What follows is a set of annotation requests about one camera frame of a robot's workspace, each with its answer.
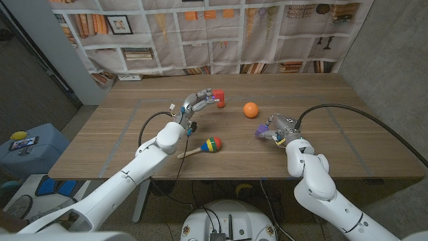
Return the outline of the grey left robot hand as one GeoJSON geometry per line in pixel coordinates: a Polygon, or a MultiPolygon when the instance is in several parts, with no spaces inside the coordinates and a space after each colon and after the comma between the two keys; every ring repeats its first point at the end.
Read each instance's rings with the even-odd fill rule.
{"type": "Polygon", "coordinates": [[[217,104],[218,102],[220,102],[220,99],[215,97],[211,88],[192,93],[186,97],[178,113],[176,123],[180,124],[184,129],[188,129],[190,119],[195,112],[199,112],[206,106],[217,104]]]}

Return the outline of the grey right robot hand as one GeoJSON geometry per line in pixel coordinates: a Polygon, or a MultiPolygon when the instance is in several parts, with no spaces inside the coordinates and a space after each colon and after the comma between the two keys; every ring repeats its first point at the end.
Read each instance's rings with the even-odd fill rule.
{"type": "Polygon", "coordinates": [[[275,113],[271,115],[264,125],[261,125],[261,133],[258,137],[272,139],[276,145],[286,147],[292,141],[301,139],[301,132],[296,129],[297,120],[275,113]]]}

